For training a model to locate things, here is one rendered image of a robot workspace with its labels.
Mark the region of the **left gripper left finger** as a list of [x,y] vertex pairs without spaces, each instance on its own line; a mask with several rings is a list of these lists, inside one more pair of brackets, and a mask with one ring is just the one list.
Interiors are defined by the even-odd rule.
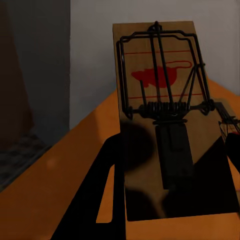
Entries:
[[[96,223],[113,165],[112,221]],[[126,240],[122,133],[104,142],[50,240]]]

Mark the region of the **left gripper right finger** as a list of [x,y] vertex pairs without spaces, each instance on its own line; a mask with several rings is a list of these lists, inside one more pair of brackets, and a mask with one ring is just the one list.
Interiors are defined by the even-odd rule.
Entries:
[[224,146],[227,156],[240,173],[240,135],[228,133]]

